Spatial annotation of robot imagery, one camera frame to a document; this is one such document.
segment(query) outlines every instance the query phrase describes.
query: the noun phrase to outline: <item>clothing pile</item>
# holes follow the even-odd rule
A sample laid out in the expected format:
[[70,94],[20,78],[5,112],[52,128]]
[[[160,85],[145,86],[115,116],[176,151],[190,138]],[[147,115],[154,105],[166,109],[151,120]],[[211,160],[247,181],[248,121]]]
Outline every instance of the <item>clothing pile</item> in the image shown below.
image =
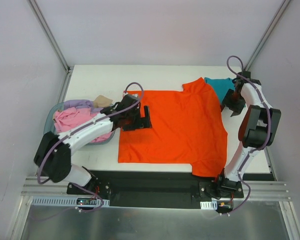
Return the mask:
[[[56,111],[53,115],[54,126],[57,133],[67,132],[81,124],[86,123],[100,111],[110,106],[112,100],[99,95],[94,101],[90,100],[68,100],[63,104],[63,111]],[[91,143],[101,143],[112,135],[112,132],[101,135]]]

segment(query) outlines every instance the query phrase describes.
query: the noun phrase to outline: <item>pink cloth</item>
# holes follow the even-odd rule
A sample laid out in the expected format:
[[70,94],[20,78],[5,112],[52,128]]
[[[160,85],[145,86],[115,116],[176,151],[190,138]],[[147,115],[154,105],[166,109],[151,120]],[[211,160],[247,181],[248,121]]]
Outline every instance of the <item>pink cloth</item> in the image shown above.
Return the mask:
[[[81,124],[86,123],[87,121],[94,118],[99,112],[91,113],[91,108],[75,108],[70,107],[62,112],[56,111],[54,114],[55,119],[55,129],[57,133],[63,133],[69,131]],[[111,136],[112,132],[101,135],[91,143],[100,143],[107,140]]]

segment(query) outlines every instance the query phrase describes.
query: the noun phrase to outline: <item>beige cloth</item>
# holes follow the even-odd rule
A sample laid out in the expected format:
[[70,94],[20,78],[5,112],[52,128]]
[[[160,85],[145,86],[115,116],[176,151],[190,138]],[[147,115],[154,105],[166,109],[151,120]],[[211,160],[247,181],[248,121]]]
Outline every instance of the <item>beige cloth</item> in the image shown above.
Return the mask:
[[112,103],[111,99],[109,99],[105,96],[99,95],[93,101],[93,106],[95,108],[106,108],[106,107],[109,107],[111,103]]

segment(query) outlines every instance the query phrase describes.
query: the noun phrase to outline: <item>gray floor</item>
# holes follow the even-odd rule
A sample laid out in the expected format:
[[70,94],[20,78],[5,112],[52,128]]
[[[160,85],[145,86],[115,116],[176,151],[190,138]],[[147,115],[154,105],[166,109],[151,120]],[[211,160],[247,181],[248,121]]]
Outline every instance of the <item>gray floor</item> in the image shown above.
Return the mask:
[[[65,209],[32,206],[45,218]],[[277,202],[247,202],[228,216],[212,210],[104,207],[70,209],[46,221],[27,220],[23,240],[284,240],[289,239]]]

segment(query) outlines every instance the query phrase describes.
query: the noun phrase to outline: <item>white wall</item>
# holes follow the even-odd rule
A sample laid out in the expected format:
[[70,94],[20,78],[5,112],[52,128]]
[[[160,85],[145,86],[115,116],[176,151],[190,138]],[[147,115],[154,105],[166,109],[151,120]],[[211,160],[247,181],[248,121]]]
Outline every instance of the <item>white wall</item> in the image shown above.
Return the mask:
[[247,62],[283,0],[37,0],[70,65]]
[[294,0],[251,69],[269,103],[282,111],[271,146],[279,180],[288,181],[300,220],[300,0]]
[[26,0],[0,1],[0,240],[65,72]]

